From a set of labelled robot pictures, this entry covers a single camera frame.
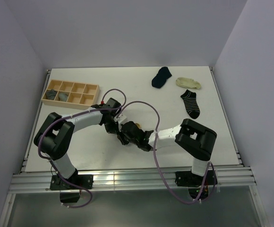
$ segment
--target gray floor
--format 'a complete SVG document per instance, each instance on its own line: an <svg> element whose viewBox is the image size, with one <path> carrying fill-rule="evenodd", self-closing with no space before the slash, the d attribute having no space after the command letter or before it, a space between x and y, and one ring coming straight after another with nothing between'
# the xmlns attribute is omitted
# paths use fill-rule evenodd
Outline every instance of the gray floor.
<svg viewBox="0 0 274 227"><path fill-rule="evenodd" d="M188 198L186 189L177 190ZM17 195L9 227L258 227L248 187L221 188L201 205L179 203L166 190L97 192L87 207L60 206L59 194Z"/></svg>

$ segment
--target gray sock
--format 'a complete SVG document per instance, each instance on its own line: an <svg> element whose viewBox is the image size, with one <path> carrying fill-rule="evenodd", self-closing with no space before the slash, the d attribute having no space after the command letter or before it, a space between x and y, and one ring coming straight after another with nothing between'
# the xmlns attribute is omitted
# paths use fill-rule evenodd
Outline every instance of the gray sock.
<svg viewBox="0 0 274 227"><path fill-rule="evenodd" d="M59 94L58 94L58 97L60 98L60 100L61 100L62 102L66 102L67 99L68 99L68 96L67 96L67 94L65 94L65 93L59 93Z"/></svg>
<svg viewBox="0 0 274 227"><path fill-rule="evenodd" d="M57 91L55 91L54 89L51 89L50 91L47 91L46 92L47 99L54 100L56 94L57 94Z"/></svg>

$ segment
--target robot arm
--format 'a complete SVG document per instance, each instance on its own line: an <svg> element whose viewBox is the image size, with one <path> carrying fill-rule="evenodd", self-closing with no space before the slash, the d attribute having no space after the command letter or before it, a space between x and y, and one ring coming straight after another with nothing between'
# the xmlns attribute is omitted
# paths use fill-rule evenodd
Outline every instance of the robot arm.
<svg viewBox="0 0 274 227"><path fill-rule="evenodd" d="M88 126L104 125L108 133L117 135L122 145L133 143L144 151L153 150L156 132L143 131L134 122L128 121L126 116L122 114L117 116L118 110L108 110L116 109L120 106L119 102L110 98L106 104L93 105L88 109L99 109L99 111L73 117L67 121L63 120L54 125L46 134L41 144L41 151L52 160L59 173L69 182L79 183L78 171L72 165L67 155L72 135ZM38 146L44 131L54 121L65 116L67 115L49 114L36 134L34 144ZM193 156L192 173L203 177L217 137L213 130L191 119L184 119L181 125L157 133L156 149L168 146L181 146ZM197 134L196 139L191 138L194 133Z"/></svg>

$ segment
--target wooden divided tray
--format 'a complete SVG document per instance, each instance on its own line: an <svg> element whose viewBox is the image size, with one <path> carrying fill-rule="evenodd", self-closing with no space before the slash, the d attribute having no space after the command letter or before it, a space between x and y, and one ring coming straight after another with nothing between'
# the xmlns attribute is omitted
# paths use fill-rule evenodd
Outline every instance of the wooden divided tray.
<svg viewBox="0 0 274 227"><path fill-rule="evenodd" d="M51 89L57 91L57 95L54 100L48 99L46 95L46 92ZM85 110L96 104L99 91L99 85L97 84L77 83L53 79L50 81L44 95L42 96L42 102L45 105ZM60 100L59 93L68 95L66 102Z"/></svg>

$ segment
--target black and white striped sock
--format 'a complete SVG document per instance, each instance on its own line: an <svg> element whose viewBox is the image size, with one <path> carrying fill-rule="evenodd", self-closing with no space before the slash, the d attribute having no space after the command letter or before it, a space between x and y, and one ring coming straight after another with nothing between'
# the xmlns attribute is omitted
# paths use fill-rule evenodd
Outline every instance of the black and white striped sock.
<svg viewBox="0 0 274 227"><path fill-rule="evenodd" d="M196 93L186 90L186 92L180 96L184 101L186 112L193 119L196 119L200 115L200 109L196 101Z"/></svg>

